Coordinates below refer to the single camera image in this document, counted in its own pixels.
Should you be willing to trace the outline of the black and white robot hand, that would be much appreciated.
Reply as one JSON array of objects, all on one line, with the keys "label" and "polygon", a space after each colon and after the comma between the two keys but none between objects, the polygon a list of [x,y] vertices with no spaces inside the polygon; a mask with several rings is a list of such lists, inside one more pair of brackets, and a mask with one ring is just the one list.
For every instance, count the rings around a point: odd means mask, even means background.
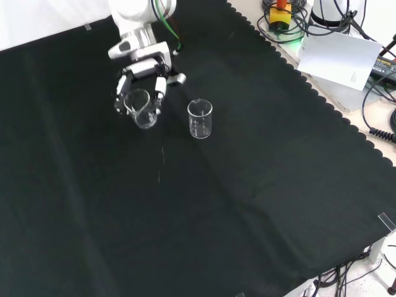
[{"label": "black and white robot hand", "polygon": [[130,38],[120,41],[108,51],[110,59],[126,58],[128,65],[121,69],[121,76],[116,87],[114,107],[118,113],[131,113],[132,110],[125,107],[126,94],[131,82],[146,78],[150,75],[157,77],[153,111],[159,115],[162,104],[166,97],[168,78],[172,70],[171,53],[167,42],[137,48],[132,45]]}]

